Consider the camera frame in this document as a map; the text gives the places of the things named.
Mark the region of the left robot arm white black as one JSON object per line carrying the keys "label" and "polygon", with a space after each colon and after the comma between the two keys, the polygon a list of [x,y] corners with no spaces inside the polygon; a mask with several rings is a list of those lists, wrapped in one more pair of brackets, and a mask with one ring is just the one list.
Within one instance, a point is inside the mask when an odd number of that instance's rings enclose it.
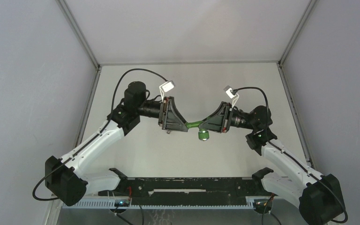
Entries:
{"label": "left robot arm white black", "polygon": [[86,174],[86,170],[99,155],[136,127],[142,116],[156,118],[163,130],[187,132],[187,122],[177,110],[174,98],[165,97],[174,87],[173,81],[161,84],[161,100],[155,101],[147,99],[143,82],[131,82],[124,98],[95,133],[62,157],[51,156],[46,160],[45,186],[67,206],[75,205],[85,195],[104,190],[125,194],[128,183],[115,172]]}

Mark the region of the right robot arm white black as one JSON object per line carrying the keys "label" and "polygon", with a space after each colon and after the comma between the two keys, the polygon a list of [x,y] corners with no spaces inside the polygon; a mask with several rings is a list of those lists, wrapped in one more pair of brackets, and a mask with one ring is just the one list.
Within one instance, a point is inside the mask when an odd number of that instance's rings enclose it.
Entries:
{"label": "right robot arm white black", "polygon": [[250,129],[246,135],[250,149],[269,160],[285,174],[281,178],[270,168],[253,174],[252,189],[258,195],[271,192],[298,208],[309,225],[323,225],[344,214],[348,220],[338,179],[323,175],[299,160],[272,133],[270,110],[263,105],[251,112],[244,112],[222,102],[210,116],[203,119],[198,128],[203,131],[226,133],[231,127]]}

